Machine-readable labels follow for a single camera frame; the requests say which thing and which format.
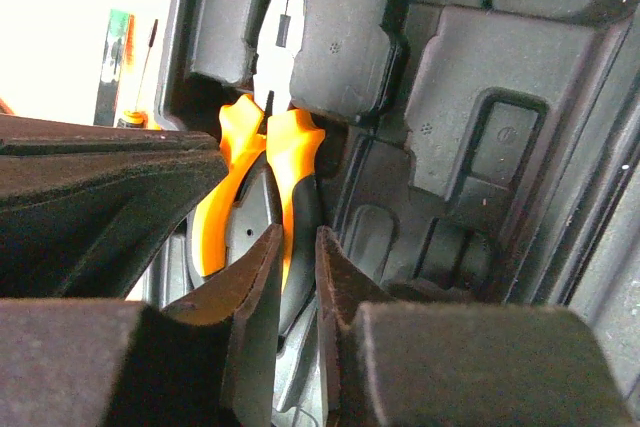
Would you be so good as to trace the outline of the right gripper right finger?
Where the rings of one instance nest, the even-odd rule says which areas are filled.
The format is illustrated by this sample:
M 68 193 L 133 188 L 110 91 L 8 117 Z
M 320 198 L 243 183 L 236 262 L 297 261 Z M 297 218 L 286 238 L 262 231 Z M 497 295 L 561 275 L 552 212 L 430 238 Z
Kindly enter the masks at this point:
M 589 327 L 560 307 L 394 297 L 318 230 L 330 426 L 630 426 Z

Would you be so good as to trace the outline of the orange handled pliers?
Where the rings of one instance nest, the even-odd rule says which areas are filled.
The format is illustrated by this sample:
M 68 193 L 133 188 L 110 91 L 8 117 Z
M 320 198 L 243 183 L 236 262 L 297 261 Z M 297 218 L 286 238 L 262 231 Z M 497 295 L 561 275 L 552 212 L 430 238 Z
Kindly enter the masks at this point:
M 197 205 L 190 241 L 197 274 L 207 277 L 224 268 L 232 204 L 242 181 L 264 155 L 282 208 L 280 334 L 287 333 L 312 291 L 311 263 L 321 223 L 315 156 L 325 132 L 309 112 L 293 106 L 290 92 L 304 21 L 304 0 L 270 0 L 257 40 L 253 91 L 220 109 L 220 150 L 228 173 Z

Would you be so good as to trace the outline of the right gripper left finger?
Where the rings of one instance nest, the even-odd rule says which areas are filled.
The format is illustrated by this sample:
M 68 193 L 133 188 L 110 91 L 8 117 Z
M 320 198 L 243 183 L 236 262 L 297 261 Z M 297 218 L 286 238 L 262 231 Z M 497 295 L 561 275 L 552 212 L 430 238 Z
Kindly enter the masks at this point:
M 267 426 L 282 229 L 163 309 L 114 299 L 1 304 L 5 426 Z

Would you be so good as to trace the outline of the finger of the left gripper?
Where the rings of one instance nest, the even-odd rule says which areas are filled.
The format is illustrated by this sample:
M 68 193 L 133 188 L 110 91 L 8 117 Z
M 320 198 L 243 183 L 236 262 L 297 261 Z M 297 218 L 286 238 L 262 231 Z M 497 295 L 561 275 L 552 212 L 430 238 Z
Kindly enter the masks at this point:
M 86 126 L 1 116 L 1 153 L 11 156 L 218 149 L 200 132 Z
M 2 157 L 2 296 L 125 296 L 225 174 L 205 150 Z

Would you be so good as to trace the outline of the black plastic tool case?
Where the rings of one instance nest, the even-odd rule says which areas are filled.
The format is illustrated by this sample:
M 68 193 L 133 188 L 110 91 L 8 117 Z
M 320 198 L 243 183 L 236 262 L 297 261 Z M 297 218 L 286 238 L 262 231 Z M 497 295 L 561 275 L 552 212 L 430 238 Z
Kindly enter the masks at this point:
M 253 91 L 270 0 L 172 0 L 155 111 L 214 135 Z M 325 138 L 306 303 L 278 337 L 271 422 L 330 426 L 323 402 L 316 237 L 410 302 L 560 307 L 595 336 L 639 422 L 639 0 L 304 0 L 292 104 Z M 259 156 L 201 277 L 195 213 L 166 248 L 191 291 L 264 231 L 284 231 Z

